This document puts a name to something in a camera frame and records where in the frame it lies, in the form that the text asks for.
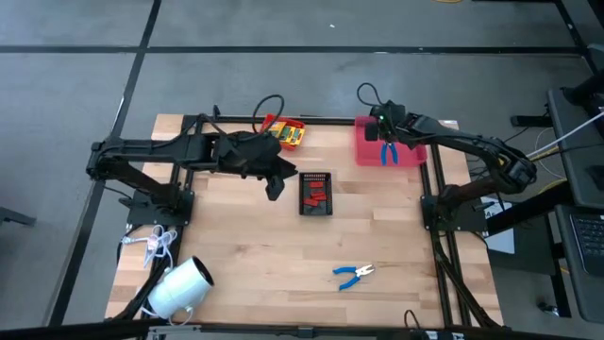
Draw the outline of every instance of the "gray carpet floor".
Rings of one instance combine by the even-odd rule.
[[[566,1],[588,43],[604,42],[589,8]],[[150,0],[1,0],[0,45],[138,45]],[[164,0],[151,45],[569,46],[550,4],[442,4],[430,0]],[[91,186],[84,172],[91,142],[113,123],[133,54],[0,54],[0,206],[34,215],[34,228],[0,228],[0,329],[39,326],[57,288]],[[158,113],[249,115],[267,94],[286,98],[287,115],[367,114],[355,90],[373,82],[382,98],[408,110],[454,119],[469,132],[506,138],[509,117],[544,113],[545,91],[589,76],[584,60],[548,56],[379,54],[147,55],[123,136],[146,138]],[[540,129],[511,144],[534,148]],[[542,142],[553,134],[544,133]],[[563,175],[559,160],[546,165]],[[522,195],[555,179],[540,169]],[[117,184],[116,188],[124,189]],[[105,192],[71,300],[67,323],[103,318],[126,209]],[[604,327],[535,308],[552,299],[548,277],[493,267],[508,326],[597,338]],[[256,338],[243,335],[212,335]]]

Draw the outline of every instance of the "computer keyboard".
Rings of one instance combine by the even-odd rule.
[[[604,276],[604,215],[571,216],[583,269],[588,274]]]

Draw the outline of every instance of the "wooden table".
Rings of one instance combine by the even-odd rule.
[[[152,138],[175,137],[182,117],[158,115]],[[226,132],[250,129],[243,124],[220,126]],[[210,130],[204,125],[204,132]],[[183,237],[179,262],[197,256],[215,287],[195,309],[192,322],[402,327],[404,312],[412,309],[423,327],[443,326],[430,239],[419,206],[419,169],[357,166],[352,133],[353,127],[309,126],[296,151],[281,152],[301,172],[331,172],[331,217],[298,214],[297,177],[286,179],[280,198],[271,202],[264,180],[195,174],[193,219],[179,235]],[[461,152],[441,147],[441,157],[447,183],[469,180]],[[147,163],[143,171],[168,182],[171,169],[171,164]],[[147,236],[150,228],[133,236]],[[470,233],[456,236],[464,281],[501,323],[485,245]],[[122,311],[147,279],[143,249],[144,244],[123,247],[107,316]],[[365,264],[374,264],[376,271],[338,292],[350,277],[333,275],[331,270]],[[449,295],[459,323],[450,283]],[[175,320],[185,317],[183,312]]]

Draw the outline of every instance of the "wire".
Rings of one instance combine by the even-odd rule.
[[[153,258],[163,258],[166,255],[170,258],[170,268],[174,268],[174,259],[172,258],[172,253],[170,252],[170,245],[177,238],[178,233],[175,230],[165,231],[162,225],[156,225],[151,230],[151,235],[149,237],[142,238],[130,238],[125,236],[122,238],[122,244],[130,245],[138,242],[146,242],[147,247],[144,254],[144,263],[143,268],[146,268],[151,259]]]
[[[371,103],[368,103],[368,102],[362,100],[362,98],[361,98],[361,89],[362,89],[363,86],[369,86],[374,91],[374,94],[376,95],[376,99],[377,99],[378,104],[371,104]],[[374,84],[369,83],[369,82],[364,82],[361,85],[359,85],[359,87],[357,88],[357,98],[359,99],[359,101],[361,103],[363,103],[366,106],[378,107],[378,106],[384,105],[384,103],[379,98],[378,89],[376,89],[376,87],[374,86]]]
[[[557,146],[554,146],[554,147],[550,148],[549,150],[547,150],[546,152],[542,152],[542,153],[540,153],[537,156],[533,156],[533,157],[529,158],[528,160],[531,161],[531,162],[535,162],[537,159],[540,159],[542,156],[547,155],[547,154],[549,154],[551,152],[554,152],[554,151],[558,151],[558,149],[560,149],[560,148],[557,147]]]
[[[188,309],[187,310],[189,312],[189,317],[187,317],[187,319],[181,323],[181,324],[175,324],[172,322],[172,316],[170,315],[170,317],[168,317],[168,322],[170,323],[171,326],[184,326],[187,323],[189,323],[189,321],[191,321],[191,318],[193,317],[193,308]]]
[[[113,193],[120,194],[121,196],[124,196],[124,197],[126,197],[126,198],[128,198],[128,199],[132,199],[132,197],[131,197],[130,195],[127,195],[126,193],[121,192],[121,191],[119,191],[119,190],[117,190],[117,189],[110,188],[110,187],[108,187],[107,185],[105,186],[105,189],[107,189],[107,190],[109,190],[109,191],[111,191],[111,192],[113,192]]]
[[[510,141],[510,140],[512,140],[512,139],[514,139],[514,138],[516,138],[516,137],[518,137],[518,136],[520,136],[521,134],[525,133],[525,132],[526,132],[526,131],[527,131],[529,128],[532,128],[532,127],[525,127],[525,128],[523,128],[523,129],[522,129],[520,132],[518,132],[518,133],[516,133],[516,134],[512,135],[512,136],[511,136],[511,137],[509,137],[508,139],[505,139],[505,140],[503,141],[503,143],[506,143],[506,142],[508,142],[508,141]]]
[[[544,186],[543,188],[541,188],[541,190],[539,191],[539,193],[537,193],[537,195],[541,194],[541,193],[543,193],[543,192],[545,192],[545,191],[547,191],[547,190],[549,190],[549,189],[551,189],[553,187],[555,187],[556,185],[562,184],[563,182],[566,182],[566,178],[556,179],[553,182],[550,182],[546,186]]]
[[[146,309],[146,308],[144,308],[144,307],[141,307],[141,311],[143,311],[143,312],[145,312],[145,313],[147,313],[147,314],[149,314],[149,315],[151,315],[151,316],[154,316],[154,317],[159,317],[159,315],[157,315],[157,314],[155,314],[155,313],[153,313],[153,312],[149,311],[148,309]]]
[[[489,245],[487,244],[487,242],[484,240],[484,237],[480,236],[480,234],[478,233],[478,231],[472,231],[472,234],[476,237],[478,237],[478,239],[480,241],[482,241],[482,243],[484,244],[485,247],[489,247]]]
[[[419,325],[419,321],[417,321],[417,316],[415,316],[415,313],[412,310],[407,310],[403,314],[403,319],[405,320],[405,327],[406,328],[409,327],[409,322],[407,322],[407,316],[409,316],[409,315],[411,315],[413,317],[413,322],[415,322],[415,328],[420,329],[421,326]]]
[[[560,150],[560,149],[558,149],[557,151],[550,152],[550,153],[548,153],[548,154],[546,154],[546,155],[544,155],[544,156],[542,156],[542,157],[539,157],[539,158],[533,159],[532,161],[533,161],[533,162],[536,162],[536,161],[539,161],[539,160],[544,160],[544,159],[546,159],[546,158],[548,158],[548,157],[551,157],[551,156],[554,156],[554,155],[560,155],[560,154],[566,153],[566,152],[568,152],[568,151],[579,150],[579,149],[582,149],[582,148],[588,148],[588,147],[594,147],[594,146],[602,146],[602,145],[604,145],[604,143],[590,144],[590,145],[579,145],[579,146],[573,146],[573,147],[568,147],[568,148],[565,148],[564,150]]]
[[[573,130],[571,130],[570,132],[568,132],[568,133],[564,134],[562,137],[560,137],[559,139],[555,140],[554,142],[552,142],[552,143],[550,143],[550,144],[548,144],[548,145],[546,145],[546,146],[544,146],[544,147],[540,148],[539,150],[535,150],[535,151],[533,151],[533,152],[529,153],[529,154],[527,155],[527,157],[528,157],[528,158],[531,158],[532,156],[535,156],[535,155],[540,154],[540,153],[541,153],[541,152],[543,152],[544,150],[548,150],[548,149],[549,149],[549,148],[550,148],[552,145],[555,145],[555,144],[557,144],[558,142],[560,142],[560,141],[562,141],[562,140],[564,140],[564,139],[566,139],[566,138],[568,138],[568,137],[572,136],[572,135],[573,135],[575,132],[579,131],[579,130],[580,130],[580,129],[582,129],[582,128],[587,127],[589,124],[591,124],[592,122],[594,122],[596,119],[600,118],[600,117],[601,117],[601,116],[603,116],[603,115],[604,115],[604,111],[601,111],[601,112],[600,112],[600,114],[598,114],[598,115],[594,116],[593,118],[589,119],[588,121],[584,122],[583,124],[579,125],[578,127],[575,127]]]
[[[262,106],[262,104],[264,104],[265,101],[267,101],[269,99],[272,99],[272,98],[279,98],[281,100],[281,106],[279,107],[279,111],[275,115],[275,118],[273,118],[273,121],[269,125],[267,125],[266,127],[264,127],[263,131],[257,132],[256,131],[256,115],[258,114],[258,110],[260,109],[260,107]],[[260,101],[260,103],[258,103],[258,105],[256,106],[256,108],[252,112],[252,129],[254,130],[254,132],[256,132],[256,133],[264,133],[268,128],[270,128],[274,123],[276,123],[277,119],[281,116],[281,113],[283,112],[283,107],[284,106],[285,106],[285,99],[283,99],[283,96],[281,94],[271,94],[271,95],[265,96]]]
[[[537,135],[537,138],[535,139],[535,150],[539,147],[539,139],[541,138],[541,136],[546,132],[546,131],[550,131],[553,130],[553,127],[548,127],[548,128],[544,128],[543,130],[541,130],[541,132],[539,132],[539,134]],[[549,170],[547,168],[547,166],[545,166],[545,164],[543,163],[543,161],[537,161],[539,163],[539,165],[541,165],[551,176],[558,178],[558,179],[563,179],[563,176],[560,176],[558,174],[556,174],[555,172]]]

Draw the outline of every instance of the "pliers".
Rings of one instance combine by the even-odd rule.
[[[384,145],[381,146],[381,164],[382,166],[386,166],[387,158],[388,156],[386,155],[388,153],[388,149],[390,148],[391,153],[393,154],[393,163],[394,164],[398,164],[398,154],[396,153],[396,147],[394,146],[394,143],[384,143]]]
[[[357,269],[357,267],[355,267],[355,266],[347,266],[347,267],[340,267],[338,269],[333,269],[333,274],[340,274],[340,273],[354,273],[355,274],[354,278],[352,278],[350,281],[340,285],[340,290],[343,290],[343,289],[352,287],[355,283],[359,282],[359,280],[361,279],[361,276],[367,275],[374,270],[376,270],[376,268],[372,264],[368,264],[359,269]]]

